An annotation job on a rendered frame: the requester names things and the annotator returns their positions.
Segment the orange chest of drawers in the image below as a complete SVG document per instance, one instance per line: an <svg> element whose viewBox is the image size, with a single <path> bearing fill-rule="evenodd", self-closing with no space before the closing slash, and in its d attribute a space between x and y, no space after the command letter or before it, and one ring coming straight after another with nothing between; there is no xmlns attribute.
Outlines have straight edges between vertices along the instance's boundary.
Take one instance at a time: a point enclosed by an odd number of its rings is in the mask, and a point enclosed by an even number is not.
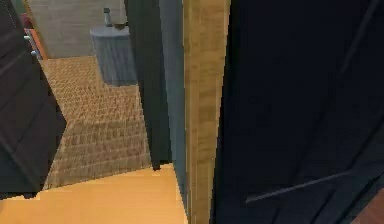
<svg viewBox="0 0 384 224"><path fill-rule="evenodd" d="M39 60L46 60L48 58L47 53L45 52L42 42L39 39L37 31L34 29L32 20L26 13L21 13L20 18L26 34L30 37L30 45L35 55Z"/></svg>

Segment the dark room door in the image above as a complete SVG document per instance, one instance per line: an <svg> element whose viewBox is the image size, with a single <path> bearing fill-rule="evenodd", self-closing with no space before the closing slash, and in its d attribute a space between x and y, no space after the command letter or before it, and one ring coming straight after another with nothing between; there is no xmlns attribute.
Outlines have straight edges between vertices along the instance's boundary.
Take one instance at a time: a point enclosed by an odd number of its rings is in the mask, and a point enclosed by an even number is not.
<svg viewBox="0 0 384 224"><path fill-rule="evenodd" d="M209 224L353 224L383 188L384 0L232 0Z"/></svg>

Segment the grey bottle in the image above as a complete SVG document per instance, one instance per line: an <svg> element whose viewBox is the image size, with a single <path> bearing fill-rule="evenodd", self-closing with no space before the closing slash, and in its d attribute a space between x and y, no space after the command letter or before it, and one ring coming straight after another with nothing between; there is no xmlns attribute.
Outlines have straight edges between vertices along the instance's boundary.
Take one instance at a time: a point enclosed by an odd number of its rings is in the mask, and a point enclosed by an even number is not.
<svg viewBox="0 0 384 224"><path fill-rule="evenodd" d="M112 27L112 20L110 16L110 9L109 8L103 8L103 13L104 13L104 24L106 27Z"/></svg>

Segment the dark wooden cabinet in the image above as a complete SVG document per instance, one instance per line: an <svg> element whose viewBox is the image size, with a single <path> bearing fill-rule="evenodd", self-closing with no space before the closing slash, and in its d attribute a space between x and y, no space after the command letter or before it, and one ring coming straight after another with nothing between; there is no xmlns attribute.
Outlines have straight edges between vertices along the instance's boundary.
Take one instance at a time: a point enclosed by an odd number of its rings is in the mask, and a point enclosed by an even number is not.
<svg viewBox="0 0 384 224"><path fill-rule="evenodd" d="M0 0L0 200L42 191L65 128L11 0Z"/></svg>

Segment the grey round covered table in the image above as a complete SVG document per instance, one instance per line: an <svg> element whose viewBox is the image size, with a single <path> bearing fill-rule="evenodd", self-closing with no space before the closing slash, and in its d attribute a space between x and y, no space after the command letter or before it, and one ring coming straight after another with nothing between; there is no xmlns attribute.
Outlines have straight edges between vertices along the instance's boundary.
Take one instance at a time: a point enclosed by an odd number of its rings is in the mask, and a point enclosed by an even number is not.
<svg viewBox="0 0 384 224"><path fill-rule="evenodd" d="M90 36L102 80L112 86L136 85L138 79L129 28L94 27Z"/></svg>

